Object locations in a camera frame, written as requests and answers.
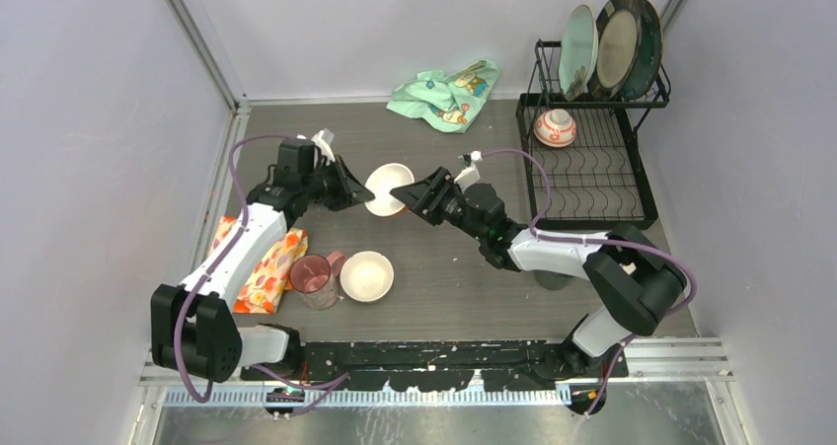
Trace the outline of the black rimmed cream plate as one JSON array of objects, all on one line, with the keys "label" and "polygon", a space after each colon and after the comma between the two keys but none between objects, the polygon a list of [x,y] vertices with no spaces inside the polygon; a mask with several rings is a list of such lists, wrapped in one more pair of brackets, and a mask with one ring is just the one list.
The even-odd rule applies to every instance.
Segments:
[{"label": "black rimmed cream plate", "polygon": [[610,100],[628,80],[642,41],[638,0],[609,0],[596,18],[598,50],[589,90],[595,100]]}]

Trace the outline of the mint green flower plate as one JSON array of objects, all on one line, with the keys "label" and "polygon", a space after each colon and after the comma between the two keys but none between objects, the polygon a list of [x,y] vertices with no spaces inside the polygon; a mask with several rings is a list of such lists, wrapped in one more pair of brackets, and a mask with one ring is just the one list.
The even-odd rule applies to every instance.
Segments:
[{"label": "mint green flower plate", "polygon": [[567,101],[587,92],[597,61],[599,32],[588,5],[581,4],[571,13],[561,38],[558,77]]}]

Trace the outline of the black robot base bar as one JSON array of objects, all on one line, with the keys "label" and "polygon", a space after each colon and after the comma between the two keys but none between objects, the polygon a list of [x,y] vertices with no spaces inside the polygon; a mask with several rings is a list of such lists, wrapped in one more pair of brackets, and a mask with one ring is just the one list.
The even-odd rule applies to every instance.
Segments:
[{"label": "black robot base bar", "polygon": [[268,380],[269,370],[317,385],[346,373],[340,391],[459,392],[474,380],[488,392],[546,391],[573,379],[599,383],[617,350],[584,359],[568,341],[537,339],[293,343],[283,360],[247,367],[241,378]]}]

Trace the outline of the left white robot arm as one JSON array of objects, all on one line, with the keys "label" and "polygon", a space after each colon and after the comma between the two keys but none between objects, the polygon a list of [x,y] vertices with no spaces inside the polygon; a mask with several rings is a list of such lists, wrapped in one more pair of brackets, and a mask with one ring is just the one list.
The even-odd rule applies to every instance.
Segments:
[{"label": "left white robot arm", "polygon": [[240,328],[234,305],[268,249],[281,241],[310,205],[339,212],[371,201],[373,193],[332,148],[324,129],[312,137],[280,136],[266,179],[244,189],[231,148],[229,173],[241,212],[231,231],[180,283],[162,284],[150,299],[151,355],[155,365],[177,372],[200,403],[207,386],[227,381],[241,367],[263,365],[276,378],[294,378],[303,364],[297,333],[274,325]]}]

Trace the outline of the white bowl orange outside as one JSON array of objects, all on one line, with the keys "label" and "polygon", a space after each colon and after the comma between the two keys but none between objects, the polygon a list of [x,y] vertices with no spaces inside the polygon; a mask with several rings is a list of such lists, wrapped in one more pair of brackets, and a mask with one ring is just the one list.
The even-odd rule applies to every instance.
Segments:
[{"label": "white bowl orange outside", "polygon": [[399,163],[384,164],[373,171],[364,184],[374,194],[374,199],[364,205],[371,214],[378,217],[398,215],[406,209],[406,204],[396,199],[390,191],[414,182],[414,174],[407,166]]}]

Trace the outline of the orange coral pattern bowl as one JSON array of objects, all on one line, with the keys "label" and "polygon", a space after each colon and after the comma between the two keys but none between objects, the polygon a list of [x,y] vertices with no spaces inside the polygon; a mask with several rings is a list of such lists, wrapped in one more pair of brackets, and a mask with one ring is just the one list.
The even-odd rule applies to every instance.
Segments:
[{"label": "orange coral pattern bowl", "polygon": [[543,144],[563,148],[571,145],[577,136],[577,126],[571,114],[563,109],[547,110],[534,122],[534,134]]}]

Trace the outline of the dark blue floral plate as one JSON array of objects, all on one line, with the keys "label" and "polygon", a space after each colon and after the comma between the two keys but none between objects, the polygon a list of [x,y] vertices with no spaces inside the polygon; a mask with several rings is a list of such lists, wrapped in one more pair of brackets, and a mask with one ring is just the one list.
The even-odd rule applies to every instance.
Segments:
[{"label": "dark blue floral plate", "polygon": [[638,100],[652,87],[662,59],[660,17],[648,0],[638,0],[642,11],[642,39],[632,71],[620,90],[625,100]]}]

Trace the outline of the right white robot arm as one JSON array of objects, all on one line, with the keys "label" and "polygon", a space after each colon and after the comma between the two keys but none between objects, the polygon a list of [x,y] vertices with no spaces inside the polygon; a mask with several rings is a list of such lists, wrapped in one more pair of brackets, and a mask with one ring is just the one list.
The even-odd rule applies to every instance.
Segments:
[{"label": "right white robot arm", "polygon": [[588,376],[615,356],[617,344],[652,335],[687,286],[684,268],[632,225],[571,236],[514,221],[474,166],[458,175],[439,168],[390,193],[425,222],[447,222],[469,235],[495,268],[549,272],[592,285],[601,308],[582,318],[547,362],[562,379]]}]

